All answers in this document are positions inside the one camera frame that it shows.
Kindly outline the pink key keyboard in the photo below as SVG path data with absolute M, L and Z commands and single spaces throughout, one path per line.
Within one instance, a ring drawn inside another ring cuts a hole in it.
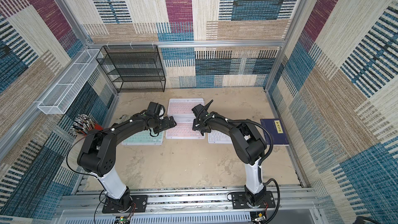
M 194 118 L 195 115 L 192 109 L 199 104 L 204 105 L 204 103 L 203 98 L 170 99 L 167 108 L 167 115 L 173 117 Z
M 199 131 L 194 131 L 193 118 L 175 117 L 176 126 L 168 129 L 165 134 L 166 139 L 173 140 L 202 140 L 205 139 L 205 135 L 202 135 Z

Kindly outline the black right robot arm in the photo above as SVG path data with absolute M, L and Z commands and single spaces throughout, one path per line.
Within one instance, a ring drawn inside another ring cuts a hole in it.
M 210 105 L 211 102 L 199 104 L 192 109 L 195 116 L 192 129 L 201 134 L 218 131 L 230 137 L 238 158 L 245 164 L 247 203 L 250 207 L 258 207 L 266 194 L 262 163 L 271 155 L 274 140 L 259 123 L 249 119 L 234 120 L 217 112 L 209 112 Z

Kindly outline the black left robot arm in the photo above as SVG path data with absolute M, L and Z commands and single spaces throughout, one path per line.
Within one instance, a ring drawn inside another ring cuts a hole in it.
M 111 205 L 115 212 L 124 213 L 133 207 L 130 189 L 115 169 L 117 146 L 143 131 L 159 134 L 176 127 L 174 118 L 165 117 L 164 112 L 163 105 L 150 102 L 147 109 L 128 120 L 106 129 L 93 129 L 84 137 L 77 165 L 85 171 L 85 175 L 93 176 L 100 182 L 106 193 L 105 203 Z

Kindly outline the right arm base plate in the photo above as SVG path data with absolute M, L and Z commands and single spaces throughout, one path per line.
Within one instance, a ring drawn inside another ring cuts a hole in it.
M 271 191 L 262 191 L 258 194 L 250 192 L 230 192 L 227 199 L 232 202 L 233 209 L 275 208 L 275 198 Z

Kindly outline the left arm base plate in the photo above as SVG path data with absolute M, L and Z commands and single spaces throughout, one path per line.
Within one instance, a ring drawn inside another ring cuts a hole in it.
M 110 197 L 105 198 L 102 208 L 103 214 L 128 214 L 128 213 L 144 213 L 146 211 L 148 195 L 130 196 L 127 204 L 116 204 L 117 200 Z

